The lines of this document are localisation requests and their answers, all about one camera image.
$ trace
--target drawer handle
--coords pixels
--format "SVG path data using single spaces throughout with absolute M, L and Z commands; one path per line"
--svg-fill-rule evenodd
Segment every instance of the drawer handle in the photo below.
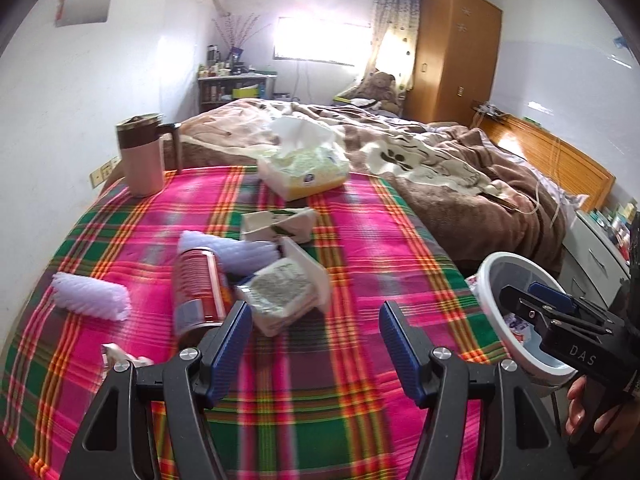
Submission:
M 598 264 L 598 266 L 600 267 L 600 270 L 601 270 L 602 272 L 604 272 L 605 276 L 607 276 L 607 277 L 608 277 L 608 275 L 607 275 L 607 267 L 605 267 L 605 266 L 600 262 L 600 260 L 596 258 L 596 255 L 595 255 L 595 254 L 593 254 L 593 251 L 592 251 L 591 249 L 589 249 L 589 254 L 590 254 L 590 255 L 591 255 L 591 257 L 595 260 L 595 262 Z
M 575 278 L 571 278 L 571 282 L 575 283 L 575 285 L 577 285 L 577 287 L 580 289 L 580 292 L 582 293 L 582 296 L 584 296 L 586 294 L 586 290 L 584 290 L 581 286 L 580 283 L 575 281 Z

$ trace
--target wardrobe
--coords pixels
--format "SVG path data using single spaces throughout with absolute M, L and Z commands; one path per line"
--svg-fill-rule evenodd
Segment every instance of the wardrobe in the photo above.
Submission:
M 414 87 L 402 116 L 469 126 L 473 106 L 491 95 L 501 25 L 502 11 L 486 0 L 423 0 Z

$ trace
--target nightstand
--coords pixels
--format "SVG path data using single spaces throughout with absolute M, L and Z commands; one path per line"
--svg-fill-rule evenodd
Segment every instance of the nightstand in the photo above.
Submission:
M 577 212 L 562 244 L 566 251 L 558 283 L 567 294 L 609 308 L 629 267 L 605 232 L 587 213 Z

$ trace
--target screw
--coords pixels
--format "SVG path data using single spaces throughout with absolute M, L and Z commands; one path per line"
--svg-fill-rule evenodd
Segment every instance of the screw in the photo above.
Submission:
M 435 355 L 438 359 L 443 361 L 449 359 L 451 357 L 451 350 L 448 348 L 444 348 L 444 346 L 438 346 L 433 349 L 433 355 Z
M 195 348 L 185 348 L 180 352 L 180 359 L 183 361 L 191 361 L 196 358 L 196 355 L 198 355 L 198 351 Z
M 506 370 L 507 372 L 514 372 L 518 369 L 518 365 L 516 364 L 516 361 L 512 359 L 505 359 L 504 361 L 500 362 L 500 366 L 502 367 L 503 370 Z
M 116 364 L 113 365 L 113 369 L 116 370 L 117 372 L 126 372 L 127 370 L 129 370 L 129 361 L 118 361 Z

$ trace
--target red can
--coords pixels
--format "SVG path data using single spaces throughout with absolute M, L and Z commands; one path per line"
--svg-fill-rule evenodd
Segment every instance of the red can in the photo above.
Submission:
M 207 248 L 184 251 L 175 261 L 171 282 L 178 346 L 197 346 L 209 329 L 222 325 L 234 305 L 220 260 Z

